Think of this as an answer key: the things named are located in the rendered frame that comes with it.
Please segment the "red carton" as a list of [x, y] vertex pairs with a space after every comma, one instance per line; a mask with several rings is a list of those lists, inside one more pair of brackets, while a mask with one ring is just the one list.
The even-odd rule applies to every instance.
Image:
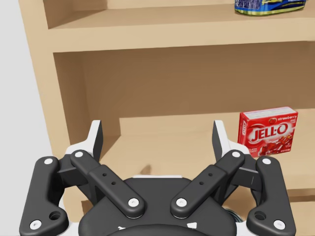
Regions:
[[291, 151], [298, 112], [290, 107], [241, 112], [238, 143], [252, 157]]

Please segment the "blue flat can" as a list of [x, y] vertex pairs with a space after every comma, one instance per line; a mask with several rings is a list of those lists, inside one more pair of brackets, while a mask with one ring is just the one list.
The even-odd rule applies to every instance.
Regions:
[[251, 15], [265, 16], [300, 10], [305, 7], [307, 0], [235, 0], [236, 12]]

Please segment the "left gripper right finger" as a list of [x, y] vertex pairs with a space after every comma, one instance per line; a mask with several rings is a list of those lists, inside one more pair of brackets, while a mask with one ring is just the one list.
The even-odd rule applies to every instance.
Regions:
[[[228, 139], [224, 123], [214, 121], [212, 144], [216, 162], [209, 165], [171, 201], [178, 219], [204, 208], [212, 223], [197, 225], [206, 236], [295, 236], [296, 225], [279, 161], [252, 158], [244, 145]], [[243, 222], [235, 222], [223, 203], [238, 188], [251, 191], [256, 206]]]

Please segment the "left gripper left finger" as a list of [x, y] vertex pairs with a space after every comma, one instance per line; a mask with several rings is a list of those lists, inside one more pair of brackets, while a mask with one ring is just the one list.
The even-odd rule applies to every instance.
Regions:
[[62, 159], [42, 157], [35, 163], [19, 227], [20, 236], [58, 236], [69, 220], [59, 203], [64, 190], [77, 186], [96, 205], [106, 197], [127, 218], [145, 213], [145, 201], [109, 167], [99, 162], [102, 124], [94, 120], [86, 140], [66, 149]]

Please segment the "pale wooden shelf unit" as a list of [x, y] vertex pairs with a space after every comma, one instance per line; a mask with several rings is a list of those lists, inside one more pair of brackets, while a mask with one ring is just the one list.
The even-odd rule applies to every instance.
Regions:
[[213, 121], [298, 111], [278, 154], [301, 233], [315, 221], [315, 0], [251, 17], [233, 0], [19, 0], [52, 148], [102, 121], [101, 162], [121, 178], [194, 178], [215, 160]]

